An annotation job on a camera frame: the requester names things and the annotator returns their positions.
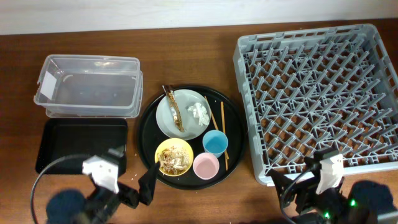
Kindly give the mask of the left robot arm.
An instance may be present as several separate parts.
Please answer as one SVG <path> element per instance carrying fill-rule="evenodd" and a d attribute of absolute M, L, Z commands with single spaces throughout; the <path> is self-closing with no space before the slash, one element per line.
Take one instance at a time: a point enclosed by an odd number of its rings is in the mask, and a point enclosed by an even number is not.
<path fill-rule="evenodd" d="M 104 187 L 85 197 L 75 189 L 54 195 L 46 206 L 48 223 L 107 223 L 121 204 L 135 209 L 140 203 L 150 205 L 154 199 L 155 184 L 160 163 L 152 166 L 139 180 L 139 190 L 118 183 L 119 192 Z"/>

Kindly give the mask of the pink cup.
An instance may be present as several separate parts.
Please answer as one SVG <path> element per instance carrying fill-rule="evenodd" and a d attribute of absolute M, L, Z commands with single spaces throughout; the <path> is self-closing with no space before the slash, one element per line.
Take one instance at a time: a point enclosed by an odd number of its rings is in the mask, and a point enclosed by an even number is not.
<path fill-rule="evenodd" d="M 207 152 L 197 155 L 193 161 L 193 171 L 202 180 L 212 179 L 219 169 L 218 158 Z"/>

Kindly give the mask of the food scraps and rice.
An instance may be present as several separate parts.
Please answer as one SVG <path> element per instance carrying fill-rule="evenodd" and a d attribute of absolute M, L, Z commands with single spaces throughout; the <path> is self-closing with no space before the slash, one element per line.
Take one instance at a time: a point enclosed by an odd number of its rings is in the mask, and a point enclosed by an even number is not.
<path fill-rule="evenodd" d="M 160 170 L 167 175 L 180 175 L 190 167 L 190 155 L 180 146 L 164 149 L 157 155 Z"/>

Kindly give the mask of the light blue cup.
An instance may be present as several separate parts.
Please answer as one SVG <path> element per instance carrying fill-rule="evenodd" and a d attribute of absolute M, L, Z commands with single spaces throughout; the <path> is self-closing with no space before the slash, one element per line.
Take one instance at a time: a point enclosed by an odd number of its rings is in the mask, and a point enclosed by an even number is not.
<path fill-rule="evenodd" d="M 219 158 L 228 147 L 228 138 L 219 130 L 208 131 L 202 139 L 205 152 Z"/>

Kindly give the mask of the yellow bowl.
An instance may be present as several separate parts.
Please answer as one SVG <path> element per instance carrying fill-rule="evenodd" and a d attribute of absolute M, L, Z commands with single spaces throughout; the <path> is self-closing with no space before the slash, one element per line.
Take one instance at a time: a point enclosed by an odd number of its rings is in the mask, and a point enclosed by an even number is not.
<path fill-rule="evenodd" d="M 190 167 L 188 168 L 188 170 L 189 170 L 189 169 L 191 168 L 192 164 L 193 164 L 193 159 L 194 159 L 193 149 L 191 148 L 191 146 L 189 145 L 188 142 L 186 142 L 186 141 L 183 140 L 183 139 L 179 139 L 179 138 L 170 138 L 170 139 L 167 139 L 167 140 L 163 141 L 163 142 L 158 146 L 158 148 L 157 148 L 156 151 L 155 151 L 155 156 L 154 156 L 155 163 L 158 162 L 158 158 L 157 158 L 158 153 L 160 153 L 160 152 L 162 152 L 164 149 L 170 148 L 170 147 L 172 147 L 172 146 L 180 146 L 180 147 L 184 148 L 184 149 L 188 152 L 188 154 L 190 155 L 190 162 L 191 162 Z M 167 175 L 167 176 L 177 177 L 177 176 L 180 176 L 180 175 Z"/>

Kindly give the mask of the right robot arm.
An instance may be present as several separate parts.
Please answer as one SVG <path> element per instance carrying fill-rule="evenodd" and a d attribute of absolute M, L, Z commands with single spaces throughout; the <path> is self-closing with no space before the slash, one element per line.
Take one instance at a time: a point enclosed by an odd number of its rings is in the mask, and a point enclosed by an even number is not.
<path fill-rule="evenodd" d="M 270 170 L 279 198 L 279 208 L 288 223 L 397 223 L 397 207 L 390 188 L 370 180 L 353 184 L 345 197 L 336 187 L 320 194 L 321 178 L 316 175 L 300 181 Z"/>

